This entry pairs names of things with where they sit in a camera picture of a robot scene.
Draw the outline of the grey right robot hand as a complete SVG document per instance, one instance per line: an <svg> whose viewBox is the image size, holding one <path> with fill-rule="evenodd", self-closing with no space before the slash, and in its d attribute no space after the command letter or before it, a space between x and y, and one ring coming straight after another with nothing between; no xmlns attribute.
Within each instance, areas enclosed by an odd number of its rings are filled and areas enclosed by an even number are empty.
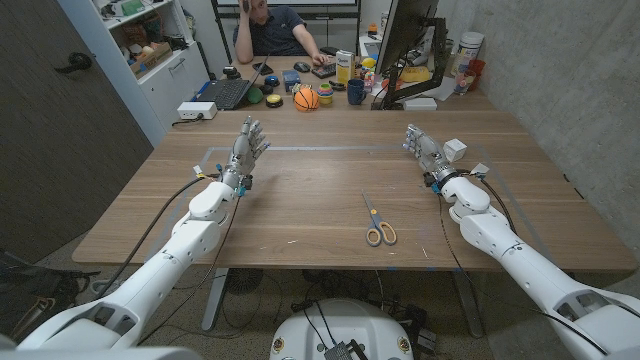
<svg viewBox="0 0 640 360"><path fill-rule="evenodd" d="M443 186L459 173L444 156L442 147L422 129L409 124L403 148L411 152L420 168L430 175L437 184Z"/></svg>

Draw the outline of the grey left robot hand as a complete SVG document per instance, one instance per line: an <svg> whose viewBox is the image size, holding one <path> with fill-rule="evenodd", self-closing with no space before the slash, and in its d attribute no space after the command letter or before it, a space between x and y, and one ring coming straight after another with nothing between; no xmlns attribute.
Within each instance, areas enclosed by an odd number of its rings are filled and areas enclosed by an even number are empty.
<svg viewBox="0 0 640 360"><path fill-rule="evenodd" d="M242 180L251 174L257 159L270 147L270 143L264 139L260 122L253 121L252 117L248 116L233 143L228 162L222 172L221 181L224 184L238 188Z"/></svg>

